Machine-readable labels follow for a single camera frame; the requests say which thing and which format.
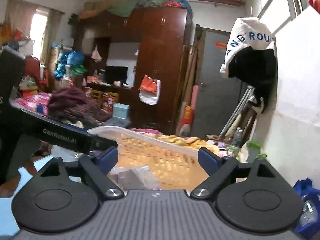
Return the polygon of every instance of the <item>metal screw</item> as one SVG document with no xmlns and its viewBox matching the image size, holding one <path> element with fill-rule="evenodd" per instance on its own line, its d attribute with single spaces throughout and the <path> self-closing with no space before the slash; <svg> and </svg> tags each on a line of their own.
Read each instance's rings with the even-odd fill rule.
<svg viewBox="0 0 320 240">
<path fill-rule="evenodd" d="M 119 197 L 121 195 L 121 191 L 116 188 L 111 188 L 106 191 L 106 195 L 108 197 Z"/>
<path fill-rule="evenodd" d="M 205 197 L 205 196 L 209 195 L 209 191 L 206 190 L 205 188 L 196 188 L 193 191 L 193 194 L 198 197 Z"/>
</svg>

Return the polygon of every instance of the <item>monitor screen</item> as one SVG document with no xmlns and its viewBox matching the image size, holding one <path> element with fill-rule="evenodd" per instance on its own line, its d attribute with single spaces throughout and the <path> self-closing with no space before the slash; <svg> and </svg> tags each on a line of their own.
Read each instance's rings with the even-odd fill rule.
<svg viewBox="0 0 320 240">
<path fill-rule="evenodd" d="M 106 66 L 106 83 L 113 84 L 114 81 L 127 82 L 128 67 Z"/>
</svg>

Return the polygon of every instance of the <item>blue bag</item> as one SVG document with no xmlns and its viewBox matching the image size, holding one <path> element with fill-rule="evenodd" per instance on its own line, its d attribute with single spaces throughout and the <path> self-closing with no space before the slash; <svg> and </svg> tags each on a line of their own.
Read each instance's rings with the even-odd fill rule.
<svg viewBox="0 0 320 240">
<path fill-rule="evenodd" d="M 81 66 L 84 62 L 84 55 L 81 52 L 72 51 L 70 52 L 68 59 L 67 59 L 67 65 L 73 65 L 73 66 Z"/>
<path fill-rule="evenodd" d="M 320 190 L 312 187 L 312 180 L 298 180 L 293 186 L 294 190 L 302 198 L 303 214 L 295 232 L 305 239 L 312 238 L 320 230 Z"/>
<path fill-rule="evenodd" d="M 61 52 L 58 56 L 58 63 L 67 64 L 67 59 L 70 52 Z"/>
<path fill-rule="evenodd" d="M 54 72 L 54 77 L 56 79 L 63 78 L 63 75 L 66 73 L 66 65 L 62 63 L 58 63 L 57 69 Z"/>
</svg>

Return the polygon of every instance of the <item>white plastic bag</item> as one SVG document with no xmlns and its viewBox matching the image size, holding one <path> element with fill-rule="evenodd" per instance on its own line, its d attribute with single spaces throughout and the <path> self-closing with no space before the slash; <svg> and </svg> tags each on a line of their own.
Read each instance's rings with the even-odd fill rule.
<svg viewBox="0 0 320 240">
<path fill-rule="evenodd" d="M 108 176 L 123 190 L 160 190 L 156 177 L 149 166 L 122 168 L 115 166 Z"/>
<path fill-rule="evenodd" d="M 157 80 L 157 94 L 153 94 L 151 92 L 140 91 L 139 98 L 141 102 L 144 102 L 148 105 L 154 106 L 158 104 L 160 97 L 160 84 L 161 81 Z"/>
<path fill-rule="evenodd" d="M 100 62 L 102 60 L 102 57 L 100 56 L 99 52 L 98 52 L 98 47 L 96 45 L 96 48 L 94 49 L 94 51 L 91 54 L 91 57 L 94 59 L 94 61 Z"/>
</svg>

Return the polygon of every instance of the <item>blue gripper pad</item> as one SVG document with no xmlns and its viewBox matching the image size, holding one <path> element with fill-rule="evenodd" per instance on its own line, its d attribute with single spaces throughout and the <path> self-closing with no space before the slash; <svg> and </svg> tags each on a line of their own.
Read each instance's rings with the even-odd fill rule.
<svg viewBox="0 0 320 240">
<path fill-rule="evenodd" d="M 209 176 L 213 175 L 222 166 L 222 158 L 204 147 L 198 151 L 198 162 Z"/>
<path fill-rule="evenodd" d="M 97 165 L 99 170 L 107 175 L 118 162 L 118 149 L 110 147 L 98 156 L 95 156 L 94 164 Z"/>
</svg>

